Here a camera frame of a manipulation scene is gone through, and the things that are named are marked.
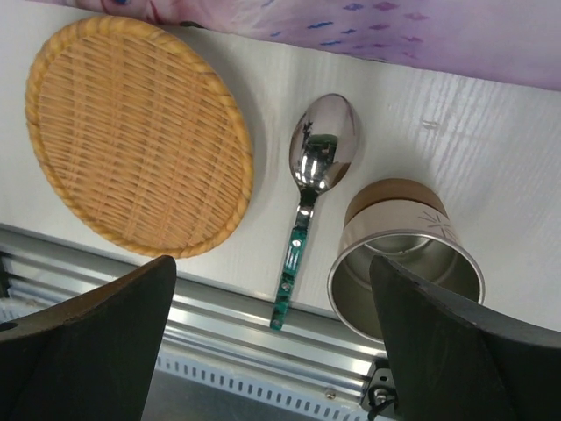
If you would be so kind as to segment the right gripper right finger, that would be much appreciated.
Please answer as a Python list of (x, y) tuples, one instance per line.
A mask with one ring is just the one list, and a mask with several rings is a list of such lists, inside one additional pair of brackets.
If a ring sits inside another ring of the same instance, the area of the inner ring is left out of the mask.
[(560, 334), (427, 282), (381, 256), (370, 280), (406, 420), (558, 420)]

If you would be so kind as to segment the spoon with green handle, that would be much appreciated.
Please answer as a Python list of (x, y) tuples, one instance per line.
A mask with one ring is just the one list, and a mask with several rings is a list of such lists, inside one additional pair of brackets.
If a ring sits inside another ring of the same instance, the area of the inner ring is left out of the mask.
[(344, 96), (336, 93), (318, 97), (295, 126), (288, 158), (299, 203), (269, 321), (274, 331), (285, 324), (316, 201), (343, 179), (358, 145), (354, 109)]

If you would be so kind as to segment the metal cup with wood band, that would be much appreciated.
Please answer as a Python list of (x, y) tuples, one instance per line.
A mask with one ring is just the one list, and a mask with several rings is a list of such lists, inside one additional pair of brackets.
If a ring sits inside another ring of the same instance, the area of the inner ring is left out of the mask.
[(438, 195), (419, 182), (377, 181), (351, 200), (328, 276), (328, 297), (338, 318), (381, 343), (370, 282), (370, 264), (378, 256), (476, 303), (484, 300), (479, 265), (462, 246)]

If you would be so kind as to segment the purple printed placemat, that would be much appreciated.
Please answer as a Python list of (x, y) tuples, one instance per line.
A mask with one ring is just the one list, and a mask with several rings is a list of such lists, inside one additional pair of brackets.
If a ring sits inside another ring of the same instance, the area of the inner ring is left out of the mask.
[(77, 7), (496, 82), (560, 87), (557, 1), (80, 1)]

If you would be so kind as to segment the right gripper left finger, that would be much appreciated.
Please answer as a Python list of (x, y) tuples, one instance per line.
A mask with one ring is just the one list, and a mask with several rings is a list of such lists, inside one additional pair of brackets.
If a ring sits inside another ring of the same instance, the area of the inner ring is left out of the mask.
[(1, 325), (3, 420), (139, 420), (176, 283), (160, 256)]

